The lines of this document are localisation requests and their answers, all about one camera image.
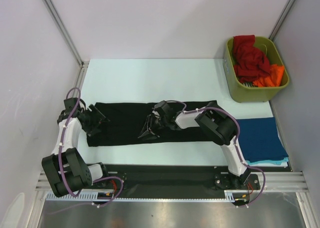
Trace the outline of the black t shirt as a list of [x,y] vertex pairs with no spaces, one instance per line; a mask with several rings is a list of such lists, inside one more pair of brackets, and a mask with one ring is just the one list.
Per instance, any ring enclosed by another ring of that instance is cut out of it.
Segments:
[[87,136],[90,147],[124,146],[167,142],[207,142],[209,137],[200,127],[172,130],[148,116],[155,103],[96,103],[95,107],[107,120],[99,125],[100,132]]

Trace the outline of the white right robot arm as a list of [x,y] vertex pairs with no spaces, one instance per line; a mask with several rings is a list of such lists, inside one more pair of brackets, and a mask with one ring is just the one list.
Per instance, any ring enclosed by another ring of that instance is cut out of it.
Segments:
[[186,111],[185,107],[174,111],[167,101],[161,101],[147,115],[138,138],[155,140],[165,129],[183,131],[189,128],[199,128],[210,141],[221,147],[228,164],[230,182],[235,188],[242,189],[248,184],[251,172],[238,142],[239,124],[215,100],[191,111]]

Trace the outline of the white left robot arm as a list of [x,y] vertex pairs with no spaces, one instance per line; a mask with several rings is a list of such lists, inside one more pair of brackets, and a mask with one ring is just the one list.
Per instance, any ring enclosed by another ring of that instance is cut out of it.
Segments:
[[51,155],[41,161],[51,190],[58,198],[65,195],[76,197],[82,189],[89,188],[93,183],[105,188],[111,181],[105,165],[101,162],[86,164],[77,150],[80,133],[84,131],[88,136],[99,133],[99,126],[108,118],[92,104],[87,109],[79,105],[68,118],[71,111],[71,106],[67,105],[59,115],[55,148]]

